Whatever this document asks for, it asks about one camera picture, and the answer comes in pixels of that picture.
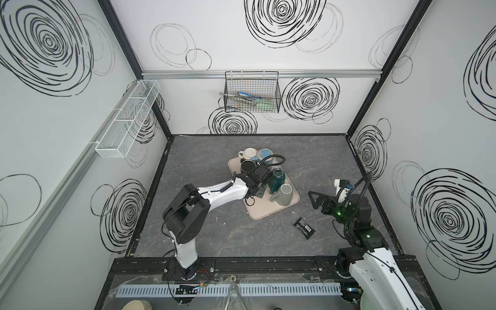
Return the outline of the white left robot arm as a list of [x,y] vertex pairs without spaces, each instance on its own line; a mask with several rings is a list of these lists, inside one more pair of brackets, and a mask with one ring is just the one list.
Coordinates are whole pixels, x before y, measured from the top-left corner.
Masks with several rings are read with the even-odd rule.
[[195,187],[191,183],[183,186],[163,213],[178,265],[188,271],[197,264],[195,238],[210,211],[232,201],[252,198],[272,176],[272,170],[260,164],[247,173],[233,173],[230,180],[210,187]]

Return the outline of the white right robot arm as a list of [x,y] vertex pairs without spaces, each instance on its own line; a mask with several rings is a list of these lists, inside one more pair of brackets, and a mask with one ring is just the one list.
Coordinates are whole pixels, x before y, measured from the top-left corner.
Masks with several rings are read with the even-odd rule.
[[424,309],[400,271],[382,233],[371,224],[371,205],[365,196],[337,197],[310,191],[314,209],[343,225],[349,247],[338,251],[335,269],[353,278],[375,309]]

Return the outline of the grey mug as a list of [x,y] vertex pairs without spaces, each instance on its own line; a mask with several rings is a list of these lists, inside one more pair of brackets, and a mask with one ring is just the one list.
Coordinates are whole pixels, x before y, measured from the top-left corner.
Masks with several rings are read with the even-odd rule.
[[280,206],[287,207],[291,204],[293,199],[293,187],[288,183],[282,184],[278,191],[276,191],[271,197],[271,202],[276,202]]

